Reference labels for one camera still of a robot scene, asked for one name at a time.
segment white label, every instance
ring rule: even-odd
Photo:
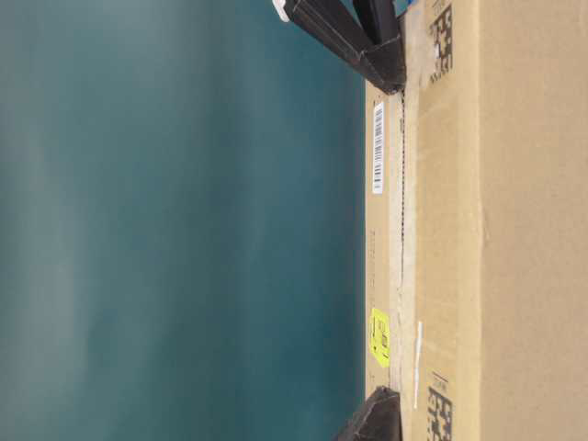
[[[384,109],[384,103],[374,107],[374,164],[371,186],[374,195],[381,195],[384,191]]]

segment yellow label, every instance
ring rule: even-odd
[[[371,310],[369,349],[383,368],[390,366],[390,319],[376,308]]]

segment white tag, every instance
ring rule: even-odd
[[[372,167],[372,192],[381,195],[384,192],[384,103],[374,107],[374,162]]]
[[[288,14],[286,14],[286,11],[284,10],[284,6],[286,5],[286,0],[272,0],[272,2],[274,3],[274,8],[276,9],[277,14],[282,19],[282,21],[285,23],[288,23],[290,21],[290,18],[288,17]]]

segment cardboard box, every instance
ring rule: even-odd
[[[588,2],[419,0],[403,25],[404,95],[366,93],[367,393],[401,393],[409,441],[584,439]]]

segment printed code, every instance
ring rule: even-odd
[[[427,441],[452,441],[453,404],[433,388],[429,388]]]
[[[431,75],[431,83],[443,78],[453,69],[453,14],[452,6],[445,11],[431,25],[431,34],[435,42],[435,72]]]
[[[374,107],[374,164],[372,192],[381,195],[384,191],[384,103]]]
[[[388,332],[387,326],[385,322],[378,323],[379,332],[381,334],[381,344],[382,347],[388,348],[388,337],[386,333]]]

